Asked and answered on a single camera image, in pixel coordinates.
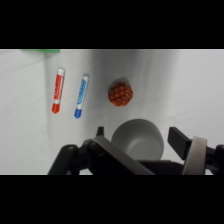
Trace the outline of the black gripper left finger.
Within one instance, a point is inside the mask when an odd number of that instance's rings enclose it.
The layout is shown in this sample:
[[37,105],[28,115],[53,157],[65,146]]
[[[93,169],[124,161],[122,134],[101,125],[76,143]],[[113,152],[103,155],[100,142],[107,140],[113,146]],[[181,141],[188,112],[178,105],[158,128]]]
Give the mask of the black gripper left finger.
[[120,151],[104,137],[104,128],[96,137],[85,140],[81,147],[63,146],[56,156],[49,175],[79,175],[88,169],[93,175],[153,175],[153,172]]

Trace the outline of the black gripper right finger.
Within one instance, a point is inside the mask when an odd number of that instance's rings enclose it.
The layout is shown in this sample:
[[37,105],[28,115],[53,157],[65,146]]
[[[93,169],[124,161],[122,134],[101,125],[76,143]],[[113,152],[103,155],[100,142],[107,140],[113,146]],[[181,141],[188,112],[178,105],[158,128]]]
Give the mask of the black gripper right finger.
[[224,175],[224,145],[208,147],[206,139],[189,139],[176,127],[169,128],[167,141],[184,161],[183,175],[204,175],[206,170],[213,175]]

